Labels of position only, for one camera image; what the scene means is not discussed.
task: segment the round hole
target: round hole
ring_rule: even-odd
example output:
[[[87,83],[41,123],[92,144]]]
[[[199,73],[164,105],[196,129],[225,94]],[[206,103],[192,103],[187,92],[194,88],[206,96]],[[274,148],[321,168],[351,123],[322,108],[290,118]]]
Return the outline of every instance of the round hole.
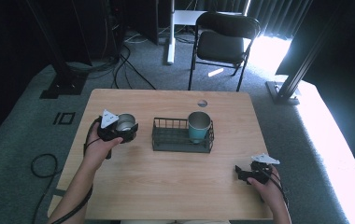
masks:
[[[198,105],[201,107],[206,107],[207,106],[207,101],[206,100],[200,100],[198,101]]]

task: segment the wooden table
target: wooden table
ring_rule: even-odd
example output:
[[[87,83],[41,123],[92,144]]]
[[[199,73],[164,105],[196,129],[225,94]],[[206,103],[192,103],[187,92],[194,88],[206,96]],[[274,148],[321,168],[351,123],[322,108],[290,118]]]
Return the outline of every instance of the wooden table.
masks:
[[[206,107],[198,102],[207,101]],[[103,110],[130,113],[136,139],[113,149],[93,183],[88,219],[270,219],[252,186],[234,166],[249,170],[250,156],[267,153],[250,97],[243,92],[94,90],[84,111],[57,189],[66,190],[82,160],[87,131]],[[213,120],[210,153],[153,151],[155,117],[186,119],[203,110]],[[49,214],[61,197],[54,196]]]

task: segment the wire basket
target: wire basket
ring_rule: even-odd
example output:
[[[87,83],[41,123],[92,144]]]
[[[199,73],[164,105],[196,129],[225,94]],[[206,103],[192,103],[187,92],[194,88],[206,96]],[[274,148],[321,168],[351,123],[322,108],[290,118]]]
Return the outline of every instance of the wire basket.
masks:
[[[213,146],[213,140],[212,120],[205,138],[193,139],[189,137],[189,122],[186,119],[154,118],[152,129],[154,151],[209,153]]]

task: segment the cup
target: cup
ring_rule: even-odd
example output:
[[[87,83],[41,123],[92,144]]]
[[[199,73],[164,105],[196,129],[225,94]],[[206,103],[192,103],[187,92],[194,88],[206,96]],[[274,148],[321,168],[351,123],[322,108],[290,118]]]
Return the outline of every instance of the cup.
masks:
[[[210,116],[203,111],[195,111],[189,115],[189,137],[194,144],[202,142],[210,127]]]
[[[120,114],[117,121],[117,131],[129,131],[135,126],[135,117],[130,114]]]

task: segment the desk leg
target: desk leg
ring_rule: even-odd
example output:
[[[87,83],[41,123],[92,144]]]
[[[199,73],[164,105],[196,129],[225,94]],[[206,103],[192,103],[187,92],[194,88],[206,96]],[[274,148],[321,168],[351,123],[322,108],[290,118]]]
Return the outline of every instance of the desk leg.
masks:
[[[169,36],[169,49],[168,49],[168,64],[174,63],[175,58],[175,0],[171,0],[171,27]]]

